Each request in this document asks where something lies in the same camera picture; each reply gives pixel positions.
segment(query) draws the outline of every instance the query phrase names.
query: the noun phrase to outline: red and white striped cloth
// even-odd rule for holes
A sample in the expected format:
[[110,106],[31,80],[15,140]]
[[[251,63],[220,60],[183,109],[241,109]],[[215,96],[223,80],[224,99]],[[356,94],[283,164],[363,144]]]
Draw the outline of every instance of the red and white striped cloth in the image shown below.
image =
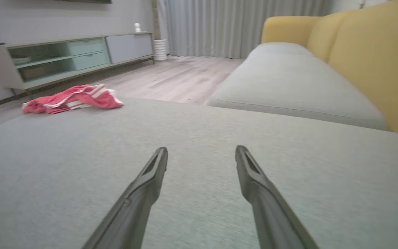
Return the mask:
[[22,105],[24,113],[55,114],[68,110],[96,106],[104,109],[123,106],[115,90],[100,85],[77,85],[52,96],[36,98]]

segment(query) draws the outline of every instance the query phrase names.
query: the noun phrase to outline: television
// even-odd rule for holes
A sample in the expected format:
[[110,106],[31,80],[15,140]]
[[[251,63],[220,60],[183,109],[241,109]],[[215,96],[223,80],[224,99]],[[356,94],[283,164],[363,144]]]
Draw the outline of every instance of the television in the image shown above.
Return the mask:
[[112,0],[62,0],[68,2],[86,2],[86,3],[112,3]]

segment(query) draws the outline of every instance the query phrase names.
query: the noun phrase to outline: floor plank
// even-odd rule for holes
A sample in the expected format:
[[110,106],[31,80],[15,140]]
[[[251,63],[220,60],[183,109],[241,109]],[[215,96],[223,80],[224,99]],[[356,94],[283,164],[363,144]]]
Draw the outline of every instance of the floor plank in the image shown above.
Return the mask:
[[[146,98],[188,104],[204,104],[216,87],[242,59],[169,56],[167,61],[137,63],[84,75],[35,94],[48,96],[74,85],[101,84],[118,96]],[[22,115],[27,98],[0,105],[0,124]]]

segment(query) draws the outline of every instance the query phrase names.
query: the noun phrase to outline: white figurine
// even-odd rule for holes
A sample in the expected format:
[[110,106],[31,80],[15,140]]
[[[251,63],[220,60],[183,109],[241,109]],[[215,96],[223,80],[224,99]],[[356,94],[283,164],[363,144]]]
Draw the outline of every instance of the white figurine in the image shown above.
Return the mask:
[[141,25],[138,24],[138,23],[135,23],[135,24],[134,24],[134,31],[135,31],[136,33],[141,32]]

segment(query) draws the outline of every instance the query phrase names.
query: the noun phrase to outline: sheer white curtain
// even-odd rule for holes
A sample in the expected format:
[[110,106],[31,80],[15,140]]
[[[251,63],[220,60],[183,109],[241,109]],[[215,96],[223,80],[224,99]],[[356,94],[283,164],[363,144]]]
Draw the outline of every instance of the sheer white curtain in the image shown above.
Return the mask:
[[165,0],[170,54],[246,58],[271,16],[323,16],[330,0]]

